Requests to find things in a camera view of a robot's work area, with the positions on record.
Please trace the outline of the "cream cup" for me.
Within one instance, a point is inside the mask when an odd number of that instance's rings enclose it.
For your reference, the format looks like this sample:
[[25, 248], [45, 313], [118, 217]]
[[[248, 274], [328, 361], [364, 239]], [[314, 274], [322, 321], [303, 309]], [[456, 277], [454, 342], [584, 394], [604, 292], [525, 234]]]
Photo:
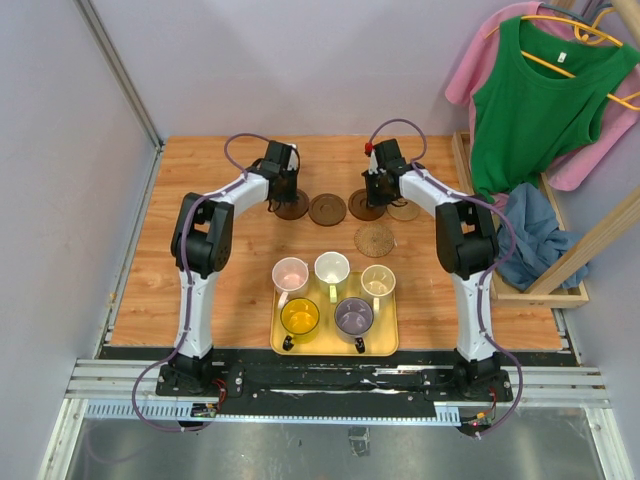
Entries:
[[362, 272], [361, 296], [371, 306], [375, 319], [391, 304], [396, 284], [396, 276], [387, 266], [371, 265]]

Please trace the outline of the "brown coaster top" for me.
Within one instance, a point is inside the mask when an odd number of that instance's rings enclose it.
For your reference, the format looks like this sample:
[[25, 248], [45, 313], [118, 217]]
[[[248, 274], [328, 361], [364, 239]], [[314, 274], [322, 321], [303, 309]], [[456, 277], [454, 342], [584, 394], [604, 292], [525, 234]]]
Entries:
[[354, 191], [348, 202], [350, 213], [361, 221], [374, 221], [386, 213], [385, 206], [370, 206], [365, 189]]

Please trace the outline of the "light wooden coaster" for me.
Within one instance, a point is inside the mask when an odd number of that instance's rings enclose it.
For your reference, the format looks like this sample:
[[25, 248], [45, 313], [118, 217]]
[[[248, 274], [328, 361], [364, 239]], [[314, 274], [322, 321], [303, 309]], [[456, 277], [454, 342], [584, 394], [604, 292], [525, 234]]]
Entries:
[[420, 214], [420, 207], [413, 202], [401, 205], [390, 204], [386, 207], [387, 213], [398, 221], [412, 221]]

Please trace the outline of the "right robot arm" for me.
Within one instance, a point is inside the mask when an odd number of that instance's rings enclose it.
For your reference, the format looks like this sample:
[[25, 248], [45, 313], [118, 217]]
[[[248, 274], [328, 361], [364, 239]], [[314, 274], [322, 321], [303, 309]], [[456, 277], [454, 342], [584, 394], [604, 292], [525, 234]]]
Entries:
[[368, 141], [369, 166], [362, 173], [369, 206], [409, 200], [432, 215], [436, 254], [451, 275], [458, 313], [453, 387], [466, 400], [486, 392], [500, 372], [493, 344], [490, 281], [498, 255], [492, 214], [473, 196], [437, 180], [424, 167], [408, 163], [395, 139]]

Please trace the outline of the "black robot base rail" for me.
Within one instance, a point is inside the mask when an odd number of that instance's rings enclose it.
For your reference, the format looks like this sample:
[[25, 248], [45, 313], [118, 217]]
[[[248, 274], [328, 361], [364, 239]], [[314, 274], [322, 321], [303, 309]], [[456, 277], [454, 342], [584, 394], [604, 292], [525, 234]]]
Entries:
[[214, 419], [429, 422], [438, 416], [437, 403], [460, 402], [471, 410], [452, 423], [483, 430], [497, 407], [520, 398], [521, 375], [506, 371], [503, 358], [466, 363], [445, 352], [312, 358], [219, 350], [194, 369], [116, 359], [96, 381], [128, 399], [134, 415], [160, 420], [175, 413], [185, 428]]

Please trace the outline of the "brown coaster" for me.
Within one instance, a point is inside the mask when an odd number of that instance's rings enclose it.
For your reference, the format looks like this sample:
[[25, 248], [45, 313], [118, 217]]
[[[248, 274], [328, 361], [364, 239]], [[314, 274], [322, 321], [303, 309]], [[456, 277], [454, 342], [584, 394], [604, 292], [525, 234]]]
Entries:
[[348, 202], [350, 213], [361, 221], [374, 221], [386, 213], [385, 206], [370, 206], [365, 189], [354, 191]]
[[308, 211], [309, 197], [301, 189], [296, 191], [296, 200], [293, 202], [278, 203], [274, 209], [274, 214], [287, 221], [302, 218]]
[[309, 217], [317, 225], [330, 227], [346, 217], [347, 206], [342, 198], [331, 193], [315, 196], [309, 204]]

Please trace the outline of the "brown coaster bottom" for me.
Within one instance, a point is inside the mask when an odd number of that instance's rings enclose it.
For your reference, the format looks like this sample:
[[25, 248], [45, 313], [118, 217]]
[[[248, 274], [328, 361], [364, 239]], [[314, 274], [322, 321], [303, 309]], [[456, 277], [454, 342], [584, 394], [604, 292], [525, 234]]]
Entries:
[[331, 193], [315, 196], [309, 204], [309, 217], [317, 225], [330, 227], [346, 217], [347, 206], [342, 198]]

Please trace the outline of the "woven rattan coaster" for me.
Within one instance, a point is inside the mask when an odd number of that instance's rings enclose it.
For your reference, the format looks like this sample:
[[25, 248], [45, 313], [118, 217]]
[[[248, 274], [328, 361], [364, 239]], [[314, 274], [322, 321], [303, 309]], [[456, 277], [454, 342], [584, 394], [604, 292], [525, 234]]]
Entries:
[[385, 225], [371, 223], [360, 227], [354, 234], [356, 249], [369, 258], [389, 254], [395, 246], [392, 231]]

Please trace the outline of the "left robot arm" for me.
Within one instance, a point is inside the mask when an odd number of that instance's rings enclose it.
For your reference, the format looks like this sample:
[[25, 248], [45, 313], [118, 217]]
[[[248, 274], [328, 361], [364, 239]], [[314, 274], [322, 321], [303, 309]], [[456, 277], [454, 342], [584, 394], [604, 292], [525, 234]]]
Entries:
[[276, 207], [295, 202], [299, 163], [294, 144], [269, 140], [264, 156], [236, 180], [183, 198], [170, 244], [181, 284], [179, 333], [162, 370], [175, 392], [200, 396], [214, 385], [211, 317], [216, 283], [231, 255], [234, 220], [265, 201]]

